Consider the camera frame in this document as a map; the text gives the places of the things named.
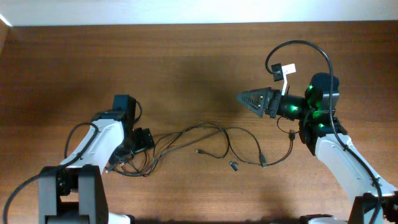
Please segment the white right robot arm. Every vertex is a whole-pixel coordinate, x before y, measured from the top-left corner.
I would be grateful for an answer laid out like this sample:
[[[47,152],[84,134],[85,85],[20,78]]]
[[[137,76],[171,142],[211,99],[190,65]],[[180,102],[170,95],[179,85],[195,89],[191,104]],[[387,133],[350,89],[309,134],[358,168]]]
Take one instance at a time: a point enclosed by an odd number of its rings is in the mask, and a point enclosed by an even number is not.
[[[348,223],[397,223],[397,188],[369,165],[334,116],[338,87],[338,78],[316,73],[303,97],[268,87],[244,91],[237,101],[260,117],[298,121],[301,141],[327,166],[353,205]]]

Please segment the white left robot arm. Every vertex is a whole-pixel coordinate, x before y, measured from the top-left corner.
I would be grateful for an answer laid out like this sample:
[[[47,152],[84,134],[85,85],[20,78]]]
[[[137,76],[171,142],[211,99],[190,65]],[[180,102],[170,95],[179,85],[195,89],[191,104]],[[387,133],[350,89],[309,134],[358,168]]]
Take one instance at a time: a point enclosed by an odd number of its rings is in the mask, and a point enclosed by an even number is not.
[[[135,128],[139,102],[115,95],[112,108],[96,113],[76,149],[39,176],[39,223],[125,223],[132,215],[111,213],[101,175],[124,156],[154,148],[149,129]]]

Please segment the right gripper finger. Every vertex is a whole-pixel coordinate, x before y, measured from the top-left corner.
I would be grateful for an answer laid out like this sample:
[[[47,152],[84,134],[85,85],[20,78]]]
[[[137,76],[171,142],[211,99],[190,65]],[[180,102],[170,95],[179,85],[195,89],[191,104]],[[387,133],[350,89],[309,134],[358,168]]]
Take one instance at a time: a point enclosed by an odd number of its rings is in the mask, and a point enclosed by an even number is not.
[[[250,111],[252,111],[254,114],[256,114],[258,117],[262,118],[265,114],[265,107],[266,104],[261,101],[261,102],[245,102],[244,103],[245,107],[248,108]]]
[[[248,90],[239,93],[236,96],[236,99],[244,105],[264,105],[268,101],[270,94],[273,92],[273,89],[270,87]]]

